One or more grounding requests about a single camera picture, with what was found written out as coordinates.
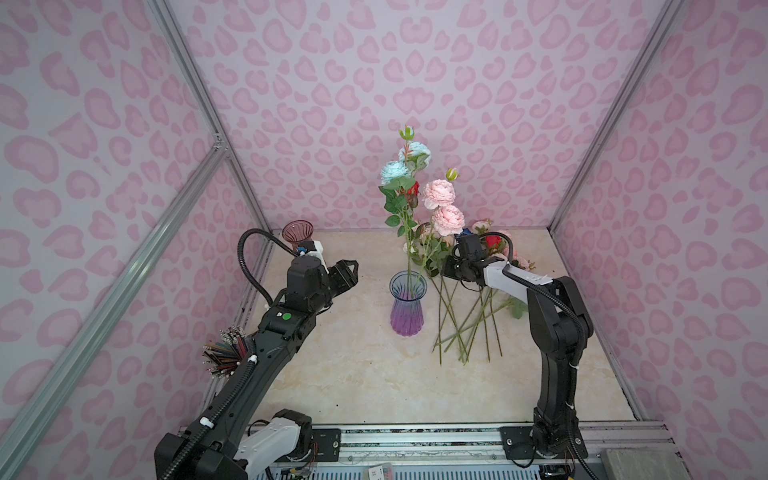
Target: blue and purple gradient vase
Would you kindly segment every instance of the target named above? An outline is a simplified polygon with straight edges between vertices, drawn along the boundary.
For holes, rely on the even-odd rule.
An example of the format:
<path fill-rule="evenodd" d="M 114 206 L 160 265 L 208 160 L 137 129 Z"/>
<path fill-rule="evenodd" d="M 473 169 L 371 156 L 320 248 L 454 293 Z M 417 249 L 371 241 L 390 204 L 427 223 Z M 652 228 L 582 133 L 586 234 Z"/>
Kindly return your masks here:
<path fill-rule="evenodd" d="M 408 270 L 403 270 L 389 281 L 389 292 L 395 297 L 389 325 L 402 336 L 419 333 L 424 325 L 422 298 L 427 293 L 424 277 L 413 270 L 409 276 Z"/>

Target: wall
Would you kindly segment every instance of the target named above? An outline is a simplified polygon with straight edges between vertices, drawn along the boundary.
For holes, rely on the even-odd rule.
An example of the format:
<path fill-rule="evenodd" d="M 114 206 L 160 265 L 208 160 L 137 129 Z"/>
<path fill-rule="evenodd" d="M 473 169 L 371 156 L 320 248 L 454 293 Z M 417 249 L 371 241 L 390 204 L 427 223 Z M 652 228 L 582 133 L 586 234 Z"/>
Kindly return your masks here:
<path fill-rule="evenodd" d="M 19 478 L 154 478 L 155 445 L 202 408 L 201 347 L 243 299 L 235 249 L 251 227 L 223 165 Z M 249 264 L 258 245 L 247 243 Z"/>
<path fill-rule="evenodd" d="M 406 123 L 468 219 L 548 225 L 663 2 L 171 3 L 269 221 L 347 228 Z"/>
<path fill-rule="evenodd" d="M 768 468 L 768 5 L 696 0 L 555 237 L 694 478 Z"/>
<path fill-rule="evenodd" d="M 148 14 L 0 6 L 0 435 L 210 150 Z"/>

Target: blue flower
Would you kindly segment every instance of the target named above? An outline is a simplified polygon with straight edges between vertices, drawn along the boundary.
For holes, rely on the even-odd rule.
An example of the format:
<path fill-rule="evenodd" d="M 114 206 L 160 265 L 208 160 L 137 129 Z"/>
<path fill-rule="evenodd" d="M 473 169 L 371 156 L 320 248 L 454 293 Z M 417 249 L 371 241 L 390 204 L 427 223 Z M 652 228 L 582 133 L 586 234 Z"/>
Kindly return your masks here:
<path fill-rule="evenodd" d="M 426 167 L 427 165 L 429 165 L 429 161 L 432 159 L 432 152 L 429 151 L 426 145 L 418 141 L 412 141 L 409 143 L 409 149 L 410 149 L 410 152 L 409 152 L 410 157 L 418 157 L 420 154 L 427 154 L 427 157 L 424 159 L 423 167 Z M 401 162 L 406 161 L 405 148 L 400 149 L 399 158 Z"/>
<path fill-rule="evenodd" d="M 387 185 L 392 180 L 408 175 L 408 167 L 403 162 L 389 162 L 382 169 L 382 185 Z"/>

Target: red rose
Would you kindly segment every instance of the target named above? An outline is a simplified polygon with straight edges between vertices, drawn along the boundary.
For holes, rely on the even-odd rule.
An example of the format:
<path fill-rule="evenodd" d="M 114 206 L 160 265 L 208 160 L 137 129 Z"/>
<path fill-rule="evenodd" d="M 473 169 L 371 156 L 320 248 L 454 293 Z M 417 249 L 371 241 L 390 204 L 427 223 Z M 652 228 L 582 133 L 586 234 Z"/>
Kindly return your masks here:
<path fill-rule="evenodd" d="M 410 187 L 408 191 L 406 191 L 406 195 L 418 195 L 419 194 L 419 182 L 416 182 L 413 184 L 413 187 Z"/>
<path fill-rule="evenodd" d="M 496 248 L 502 242 L 502 238 L 497 235 L 489 235 L 485 238 L 488 248 Z"/>

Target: bundle of sticks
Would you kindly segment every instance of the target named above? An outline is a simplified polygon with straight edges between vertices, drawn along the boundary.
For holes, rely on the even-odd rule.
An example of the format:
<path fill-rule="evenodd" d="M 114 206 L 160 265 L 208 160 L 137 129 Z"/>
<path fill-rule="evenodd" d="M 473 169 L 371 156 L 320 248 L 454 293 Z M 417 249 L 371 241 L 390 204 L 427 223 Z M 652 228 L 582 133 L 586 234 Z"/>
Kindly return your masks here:
<path fill-rule="evenodd" d="M 208 371 L 215 377 L 230 376 L 247 354 L 245 332 L 240 327 L 231 326 L 221 330 L 221 342 L 203 347 L 203 355 L 208 358 L 203 363 L 212 365 Z"/>

